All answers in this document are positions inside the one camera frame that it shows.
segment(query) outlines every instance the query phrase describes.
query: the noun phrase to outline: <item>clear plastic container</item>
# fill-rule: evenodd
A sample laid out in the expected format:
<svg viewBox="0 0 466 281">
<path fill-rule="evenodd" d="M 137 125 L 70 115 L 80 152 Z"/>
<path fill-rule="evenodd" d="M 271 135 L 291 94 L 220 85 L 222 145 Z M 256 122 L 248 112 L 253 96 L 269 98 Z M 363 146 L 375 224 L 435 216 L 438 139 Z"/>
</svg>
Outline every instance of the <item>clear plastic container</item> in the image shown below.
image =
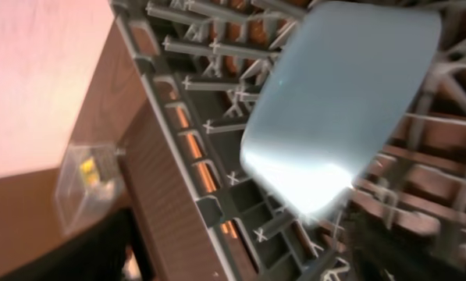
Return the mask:
<svg viewBox="0 0 466 281">
<path fill-rule="evenodd" d="M 64 234 L 101 220 L 125 184 L 112 144 L 73 145 L 65 153 L 54 202 Z"/>
</svg>

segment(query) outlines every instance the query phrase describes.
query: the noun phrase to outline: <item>shiny gray surface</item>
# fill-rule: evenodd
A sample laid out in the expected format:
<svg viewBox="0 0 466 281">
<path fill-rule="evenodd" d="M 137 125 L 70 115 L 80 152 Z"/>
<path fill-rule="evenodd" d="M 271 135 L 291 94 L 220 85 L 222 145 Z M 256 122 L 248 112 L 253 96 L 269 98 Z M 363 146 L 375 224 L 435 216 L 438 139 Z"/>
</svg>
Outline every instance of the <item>shiny gray surface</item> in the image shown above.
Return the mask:
<svg viewBox="0 0 466 281">
<path fill-rule="evenodd" d="M 433 12 L 318 5 L 285 48 L 248 121 L 245 171 L 295 212 L 324 215 L 400 121 L 440 30 Z"/>
</svg>

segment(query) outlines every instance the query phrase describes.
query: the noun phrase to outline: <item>white wall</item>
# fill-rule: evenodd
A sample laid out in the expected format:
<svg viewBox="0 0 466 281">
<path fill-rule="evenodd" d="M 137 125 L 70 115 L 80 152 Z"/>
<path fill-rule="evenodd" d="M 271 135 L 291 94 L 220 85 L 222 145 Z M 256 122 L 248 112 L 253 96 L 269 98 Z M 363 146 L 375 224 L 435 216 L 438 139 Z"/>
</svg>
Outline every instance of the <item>white wall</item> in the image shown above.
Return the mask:
<svg viewBox="0 0 466 281">
<path fill-rule="evenodd" d="M 60 163 L 111 22 L 107 0 L 0 0 L 0 177 Z"/>
</svg>

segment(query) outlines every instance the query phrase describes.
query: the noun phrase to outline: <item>transparent box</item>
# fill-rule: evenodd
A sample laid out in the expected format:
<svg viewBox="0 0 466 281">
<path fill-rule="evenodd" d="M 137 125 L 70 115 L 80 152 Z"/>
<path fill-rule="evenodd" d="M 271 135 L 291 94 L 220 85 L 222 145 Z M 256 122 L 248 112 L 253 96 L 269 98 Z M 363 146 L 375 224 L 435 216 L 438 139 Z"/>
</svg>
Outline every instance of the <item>transparent box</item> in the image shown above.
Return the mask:
<svg viewBox="0 0 466 281">
<path fill-rule="evenodd" d="M 71 144 L 62 161 L 54 203 L 64 234 L 101 220 L 125 188 L 113 144 Z"/>
</svg>

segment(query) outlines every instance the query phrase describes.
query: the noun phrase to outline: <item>gray plastic object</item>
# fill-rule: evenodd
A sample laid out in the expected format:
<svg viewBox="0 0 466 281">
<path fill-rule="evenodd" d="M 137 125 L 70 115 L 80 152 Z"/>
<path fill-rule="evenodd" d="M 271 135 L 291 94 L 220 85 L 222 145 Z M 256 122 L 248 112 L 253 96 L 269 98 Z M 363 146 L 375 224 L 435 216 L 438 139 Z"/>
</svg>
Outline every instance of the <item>gray plastic object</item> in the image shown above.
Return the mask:
<svg viewBox="0 0 466 281">
<path fill-rule="evenodd" d="M 326 217 L 422 84 L 436 12 L 325 2 L 290 39 L 241 144 L 245 172 L 296 214 Z"/>
</svg>

